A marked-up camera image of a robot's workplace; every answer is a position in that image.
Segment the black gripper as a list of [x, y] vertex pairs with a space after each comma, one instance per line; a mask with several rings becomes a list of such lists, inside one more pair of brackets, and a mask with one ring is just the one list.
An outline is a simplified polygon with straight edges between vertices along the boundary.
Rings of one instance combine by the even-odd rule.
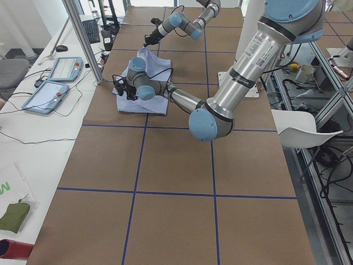
[[161, 39], [162, 39], [162, 35], [160, 34], [160, 32], [154, 30], [149, 35], [145, 35], [144, 46], [156, 45], [160, 42]]
[[138, 100], [138, 97], [136, 95], [137, 89], [135, 87], [126, 84], [124, 86], [124, 91], [126, 92], [127, 100]]

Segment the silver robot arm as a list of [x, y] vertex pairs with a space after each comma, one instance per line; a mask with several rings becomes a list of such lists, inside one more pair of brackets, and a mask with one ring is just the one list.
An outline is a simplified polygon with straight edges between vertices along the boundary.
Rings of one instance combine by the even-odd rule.
[[197, 40], [206, 24], [217, 17], [221, 9], [221, 1], [197, 1], [205, 10], [194, 20], [189, 20], [183, 12], [173, 12], [169, 17], [161, 21], [158, 18], [152, 18], [151, 23], [156, 26], [154, 31], [145, 35], [144, 47], [156, 45], [176, 28], [180, 28], [187, 36]]
[[134, 99], [162, 96], [189, 113], [189, 129], [200, 141], [227, 136], [234, 127], [234, 110], [256, 81], [288, 44], [321, 38], [323, 1], [265, 1], [257, 32], [240, 58], [226, 72], [217, 93], [201, 100], [168, 81], [156, 81], [146, 73], [145, 60], [130, 60], [124, 86], [118, 93], [133, 93]]

